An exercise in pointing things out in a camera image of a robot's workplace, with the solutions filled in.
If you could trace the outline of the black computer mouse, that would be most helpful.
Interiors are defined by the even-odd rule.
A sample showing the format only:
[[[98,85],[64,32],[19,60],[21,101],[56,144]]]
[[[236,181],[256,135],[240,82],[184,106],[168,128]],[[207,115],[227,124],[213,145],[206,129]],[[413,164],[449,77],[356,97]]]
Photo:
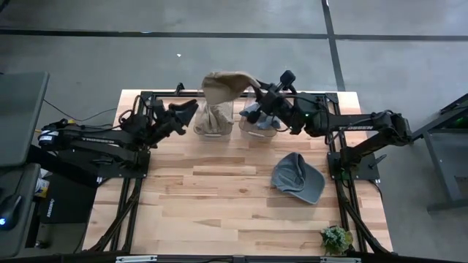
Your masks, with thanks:
[[[20,217],[22,201],[21,195],[12,194],[0,203],[0,230],[8,231],[16,226]]]

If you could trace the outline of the small green potted plant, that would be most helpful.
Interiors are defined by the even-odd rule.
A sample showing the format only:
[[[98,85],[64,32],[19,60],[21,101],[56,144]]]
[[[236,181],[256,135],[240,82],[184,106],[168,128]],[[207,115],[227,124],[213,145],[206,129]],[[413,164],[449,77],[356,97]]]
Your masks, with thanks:
[[[330,226],[320,232],[322,247],[326,255],[340,256],[352,246],[353,236],[350,231],[340,226]]]

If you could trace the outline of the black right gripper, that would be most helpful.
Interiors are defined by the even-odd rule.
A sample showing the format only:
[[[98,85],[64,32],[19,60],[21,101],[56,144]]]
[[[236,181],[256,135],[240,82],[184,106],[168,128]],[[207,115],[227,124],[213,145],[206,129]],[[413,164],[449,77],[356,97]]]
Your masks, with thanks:
[[[260,99],[260,109],[250,111],[247,115],[249,123],[258,122],[261,110],[267,115],[274,115],[288,127],[298,127],[298,110],[295,106],[297,93],[282,93],[270,91],[273,83],[265,83],[256,79],[258,86],[255,87],[255,94],[260,96],[263,91],[267,93]]]

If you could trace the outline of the silver metal bracket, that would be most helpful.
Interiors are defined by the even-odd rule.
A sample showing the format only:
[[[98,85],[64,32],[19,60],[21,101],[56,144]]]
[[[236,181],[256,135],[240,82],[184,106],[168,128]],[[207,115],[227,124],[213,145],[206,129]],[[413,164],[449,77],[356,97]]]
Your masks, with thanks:
[[[362,263],[362,261],[359,258],[353,257],[323,256],[320,258],[320,263]]]
[[[158,261],[157,255],[118,256],[115,263],[154,263]]]

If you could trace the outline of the grey flat panel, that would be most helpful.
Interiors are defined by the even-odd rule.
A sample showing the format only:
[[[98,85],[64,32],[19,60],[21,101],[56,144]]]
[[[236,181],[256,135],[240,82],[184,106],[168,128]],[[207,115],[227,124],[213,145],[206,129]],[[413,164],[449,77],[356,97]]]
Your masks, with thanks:
[[[50,74],[0,74],[0,167],[26,162]]]

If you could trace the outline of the black computer case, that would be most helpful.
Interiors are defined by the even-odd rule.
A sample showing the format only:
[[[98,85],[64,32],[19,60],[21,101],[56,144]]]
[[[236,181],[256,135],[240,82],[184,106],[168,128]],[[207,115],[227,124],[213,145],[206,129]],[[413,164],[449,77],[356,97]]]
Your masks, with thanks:
[[[42,224],[86,223],[97,190],[60,175],[51,175],[47,180],[50,184],[40,202],[39,221]]]

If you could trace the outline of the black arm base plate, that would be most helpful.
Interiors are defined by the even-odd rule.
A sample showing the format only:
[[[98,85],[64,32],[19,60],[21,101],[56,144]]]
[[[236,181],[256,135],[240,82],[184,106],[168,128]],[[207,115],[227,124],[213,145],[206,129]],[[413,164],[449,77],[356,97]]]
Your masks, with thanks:
[[[84,168],[101,178],[145,178],[148,174],[151,152],[119,149],[115,152],[72,149],[58,152],[62,161]]]
[[[330,177],[332,180],[371,180],[380,182],[378,164],[386,157],[376,157],[373,153],[361,159],[361,162],[350,168],[341,165],[340,154],[328,152],[327,161]]]

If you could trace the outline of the grey metal table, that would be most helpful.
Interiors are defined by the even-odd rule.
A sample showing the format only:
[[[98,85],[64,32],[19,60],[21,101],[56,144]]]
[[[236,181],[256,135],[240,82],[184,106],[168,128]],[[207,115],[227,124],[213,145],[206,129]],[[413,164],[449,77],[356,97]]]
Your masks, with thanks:
[[[468,180],[468,93],[439,110],[439,115],[412,133],[412,141],[424,140],[445,201],[429,205],[436,213],[468,207],[468,194],[458,182]]]

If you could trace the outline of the beige baseball cap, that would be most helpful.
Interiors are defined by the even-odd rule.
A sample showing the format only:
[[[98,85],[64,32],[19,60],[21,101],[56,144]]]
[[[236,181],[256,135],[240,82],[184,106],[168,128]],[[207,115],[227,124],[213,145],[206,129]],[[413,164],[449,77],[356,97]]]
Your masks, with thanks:
[[[237,99],[248,87],[260,88],[260,83],[246,72],[210,72],[201,89],[208,104],[221,104]]]

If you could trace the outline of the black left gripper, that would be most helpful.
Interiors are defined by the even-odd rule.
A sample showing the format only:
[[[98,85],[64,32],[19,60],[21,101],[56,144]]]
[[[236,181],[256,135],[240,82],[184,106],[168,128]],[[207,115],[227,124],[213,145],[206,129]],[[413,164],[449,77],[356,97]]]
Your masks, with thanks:
[[[154,114],[154,124],[150,128],[147,143],[158,143],[173,132],[185,135],[185,126],[188,126],[197,112],[198,103],[191,99],[182,104],[169,104],[171,110],[160,111]]]

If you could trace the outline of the grey side desk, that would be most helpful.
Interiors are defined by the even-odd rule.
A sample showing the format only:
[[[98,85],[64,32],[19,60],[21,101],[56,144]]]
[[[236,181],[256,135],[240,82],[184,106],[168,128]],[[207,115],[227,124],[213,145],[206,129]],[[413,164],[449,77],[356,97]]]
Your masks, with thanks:
[[[0,168],[0,203],[12,194],[23,197],[16,226],[8,231],[0,230],[0,259],[17,256],[24,246],[39,171],[38,164]]]

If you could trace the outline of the grey baseball cap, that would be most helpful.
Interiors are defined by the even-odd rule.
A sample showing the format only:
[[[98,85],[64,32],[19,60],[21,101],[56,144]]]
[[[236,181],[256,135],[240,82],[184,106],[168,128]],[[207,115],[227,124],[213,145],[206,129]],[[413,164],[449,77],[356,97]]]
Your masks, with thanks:
[[[248,117],[250,113],[256,112],[259,109],[260,105],[255,102],[248,107],[245,107],[242,111],[239,112],[239,114],[240,116]],[[280,120],[277,117],[266,115],[262,111],[260,111],[260,117],[254,122],[254,125],[261,130],[281,128]]]
[[[316,205],[325,188],[325,176],[300,153],[292,152],[273,168],[271,185],[282,193]]]

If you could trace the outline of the small yellow white container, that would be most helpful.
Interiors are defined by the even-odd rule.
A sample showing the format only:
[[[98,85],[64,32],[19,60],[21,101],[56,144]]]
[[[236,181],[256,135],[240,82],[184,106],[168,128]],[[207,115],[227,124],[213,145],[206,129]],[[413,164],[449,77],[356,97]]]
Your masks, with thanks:
[[[47,196],[48,187],[50,182],[42,178],[38,178],[35,186],[34,195],[36,197],[45,198]]]

